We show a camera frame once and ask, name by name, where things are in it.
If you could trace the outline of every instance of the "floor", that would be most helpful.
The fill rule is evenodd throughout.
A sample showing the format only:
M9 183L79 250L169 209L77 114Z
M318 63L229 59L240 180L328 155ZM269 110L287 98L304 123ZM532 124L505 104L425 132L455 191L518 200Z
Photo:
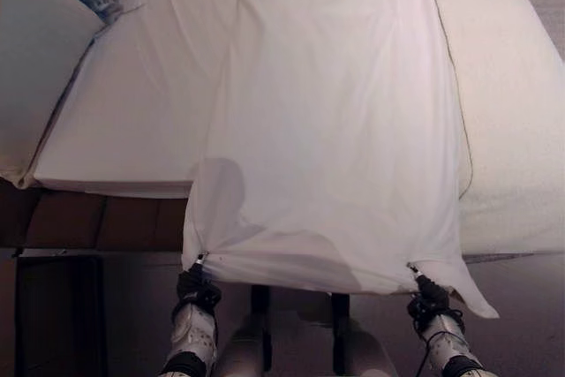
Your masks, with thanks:
M536 255L470 265L499 320L465 314L467 338L490 370L512 377L563 377L565 257ZM176 254L114 255L105 260L111 377L155 376L169 348ZM249 311L249 288L222 284L220 345ZM408 296L354 296L351 315L380 339L401 377L413 376L424 348L406 313ZM274 368L267 377L332 375L325 294L275 290ZM422 377L432 376L426 370Z

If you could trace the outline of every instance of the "brown cushion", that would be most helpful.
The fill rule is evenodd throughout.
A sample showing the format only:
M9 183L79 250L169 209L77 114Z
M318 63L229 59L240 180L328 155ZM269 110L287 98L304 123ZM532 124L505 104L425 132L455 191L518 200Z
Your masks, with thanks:
M178 252L183 249L183 227L187 199L161 200L153 249Z
M96 194L45 192L29 225L26 246L94 247L104 203Z
M16 261L0 262L0 375L15 375Z
M22 246L41 189L19 190L0 179L0 246Z
M108 198L96 248L149 251L159 215L157 199Z

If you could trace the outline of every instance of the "robotic hand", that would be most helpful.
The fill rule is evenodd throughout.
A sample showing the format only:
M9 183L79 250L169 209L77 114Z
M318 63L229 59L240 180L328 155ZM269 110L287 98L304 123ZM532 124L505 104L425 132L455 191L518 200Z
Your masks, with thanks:
M441 286L414 272L419 293L408 304L408 314L414 319L414 329L426 342L426 357L418 370L420 375L427 357L432 368L442 377L496 377L478 362L463 333L463 314L449 307L449 294Z
M206 254L178 276L172 350L162 377L208 377L217 357L214 308L222 293L202 275Z

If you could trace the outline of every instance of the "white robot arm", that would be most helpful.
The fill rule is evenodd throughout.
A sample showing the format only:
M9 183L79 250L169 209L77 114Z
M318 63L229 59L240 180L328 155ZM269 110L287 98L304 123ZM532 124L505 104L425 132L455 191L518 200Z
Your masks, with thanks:
M419 293L408 305L414 319L414 329L426 342L426 357L441 377L496 377L488 372L471 353L463 335L465 326L462 313L449 307L449 295L415 267ZM419 375L426 362L418 370Z

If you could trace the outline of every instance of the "bed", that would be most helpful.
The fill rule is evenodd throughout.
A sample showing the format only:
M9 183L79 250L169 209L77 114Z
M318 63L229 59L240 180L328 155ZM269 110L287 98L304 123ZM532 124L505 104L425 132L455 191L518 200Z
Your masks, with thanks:
M88 51L34 179L53 189L184 198L206 154L239 0L121 1L125 14ZM463 253L561 252L556 49L528 0L434 2L462 111Z

